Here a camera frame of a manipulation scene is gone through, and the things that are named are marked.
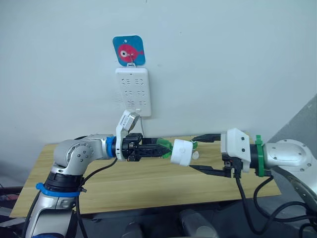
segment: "wooden table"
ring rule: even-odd
[[[193,136],[178,137],[189,140]],[[175,137],[166,138],[174,142]],[[46,145],[32,169],[10,217],[27,215],[37,193],[35,184],[45,182],[56,145]],[[200,157],[193,165],[210,165],[221,169],[223,161],[220,142],[198,143]],[[112,160],[92,162],[85,173],[111,163]],[[255,188],[265,178],[255,176],[254,170],[242,173],[246,197],[252,197]],[[177,204],[202,203],[240,199],[235,179],[205,175],[191,167],[170,163],[170,159],[142,158],[139,162],[117,162],[89,179],[87,193],[80,195],[81,213],[98,213]],[[261,189],[259,196],[280,194],[274,181]]]

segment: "electrical outlet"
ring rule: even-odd
[[[126,109],[142,117],[151,115],[149,73],[146,68],[126,67],[115,70]]]

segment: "white bottle cap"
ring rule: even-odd
[[[170,162],[181,166],[189,166],[193,154],[193,143],[175,139]]]
[[[195,151],[195,152],[193,153],[193,155],[192,155],[192,158],[193,158],[194,160],[199,159],[199,152],[198,152],[198,151]]]

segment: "cable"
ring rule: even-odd
[[[85,177],[85,179],[82,181],[82,183],[80,184],[80,187],[81,187],[82,185],[84,185],[85,182],[86,182],[88,179],[90,179],[93,175],[95,175],[96,173],[98,173],[98,172],[100,172],[100,171],[102,171],[102,170],[105,170],[105,169],[110,168],[111,166],[113,166],[113,165],[117,162],[117,160],[118,160],[118,158],[115,158],[114,161],[113,161],[111,164],[109,164],[109,165],[107,165],[107,166],[104,166],[104,167],[101,167],[100,169],[97,169],[97,170],[93,171],[92,173],[90,173],[90,174],[89,174],[87,177]]]
[[[113,166],[113,165],[117,162],[117,160],[118,160],[118,158],[115,158],[114,161],[113,161],[111,164],[109,164],[109,165],[107,165],[107,166],[104,166],[104,167],[102,167],[102,168],[100,168],[100,169],[97,169],[97,170],[93,171],[92,173],[90,173],[90,174],[82,181],[82,183],[80,184],[79,187],[81,187],[82,185],[84,185],[85,182],[86,182],[88,179],[90,179],[93,175],[95,175],[96,173],[98,173],[98,172],[100,172],[100,171],[102,171],[102,170],[105,170],[105,169],[110,168],[111,166]],[[79,224],[80,230],[81,230],[81,232],[82,232],[82,234],[83,234],[83,237],[84,237],[84,238],[88,238],[87,232],[86,232],[86,229],[85,229],[85,226],[84,226],[84,223],[83,223],[83,220],[82,220],[81,215],[80,215],[79,196],[77,196],[77,197],[75,198],[75,203],[76,203],[76,216],[77,216],[77,220],[78,220],[78,224]]]
[[[30,222],[31,214],[33,212],[33,209],[35,207],[36,202],[39,199],[40,193],[41,193],[41,191],[39,191],[38,194],[36,194],[36,196],[35,196],[35,198],[34,198],[34,200],[32,202],[32,205],[30,207],[30,210],[28,212],[28,215],[25,218],[25,222],[24,222],[24,226],[23,226],[23,230],[22,230],[22,238],[25,238],[26,230],[28,229],[28,225],[29,225],[29,222]]]
[[[299,206],[303,206],[304,203],[302,202],[297,202],[297,201],[294,201],[294,202],[287,202],[281,206],[279,206],[268,218],[267,222],[265,223],[264,227],[260,230],[260,231],[257,231],[255,228],[254,228],[254,225],[252,223],[252,220],[251,220],[251,216],[250,216],[250,211],[249,211],[249,207],[248,207],[248,204],[247,204],[247,198],[245,196],[245,193],[244,193],[244,190],[242,188],[242,185],[241,185],[241,181],[240,181],[240,178],[237,177],[236,178],[236,182],[237,182],[237,185],[238,185],[238,188],[239,188],[239,191],[240,191],[240,194],[241,194],[241,198],[242,198],[242,205],[243,205],[243,209],[244,209],[244,213],[246,215],[246,218],[247,218],[247,222],[248,222],[248,225],[251,229],[251,231],[256,234],[256,235],[262,235],[264,232],[267,231],[267,229],[269,228],[270,224],[273,222],[273,219],[278,215],[278,213],[280,213],[283,209],[285,209],[286,207],[289,207],[289,206],[294,206],[294,205],[299,205]]]
[[[86,233],[86,229],[85,229],[85,226],[84,226],[84,223],[83,223],[83,219],[81,218],[81,215],[80,215],[79,196],[76,197],[75,203],[76,203],[76,216],[77,216],[77,220],[78,220],[78,223],[79,223],[79,227],[80,227],[81,233],[83,234],[84,238],[88,238],[87,233]]]
[[[143,121],[142,121],[142,117],[140,117],[140,125],[141,125],[141,131],[142,131],[143,137],[145,137],[145,134],[144,134],[144,129],[143,129]]]
[[[264,187],[266,184],[268,184],[269,182],[271,182],[272,180],[274,179],[273,176],[270,176],[267,180],[265,180],[264,182],[262,182],[257,188],[256,190],[254,191],[254,194],[253,194],[253,202],[254,202],[254,205],[256,207],[256,209],[265,217],[265,218],[269,218],[270,215],[264,210],[262,209],[259,204],[258,204],[258,192],[259,190]],[[305,204],[305,203],[302,203],[302,204],[297,204],[299,206],[303,206],[305,207],[306,209],[308,209],[308,206]],[[304,220],[304,219],[309,219],[311,216],[306,216],[306,215],[303,215],[303,216],[298,216],[298,217],[291,217],[291,218],[274,218],[273,220],[276,221],[276,222],[295,222],[295,221],[300,221],[300,220]]]
[[[85,137],[87,137],[87,136],[86,136],[86,135],[79,136],[79,137],[75,138],[74,140],[81,140],[81,139],[83,139],[83,138],[85,138]]]
[[[313,226],[311,224],[309,224],[309,223],[302,224],[301,227],[298,230],[299,238],[303,238],[304,229],[306,227],[313,227]]]

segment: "sticker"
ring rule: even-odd
[[[122,66],[127,66],[128,63],[135,63],[135,65],[145,64],[143,42],[141,37],[116,36],[112,42],[118,61]]]

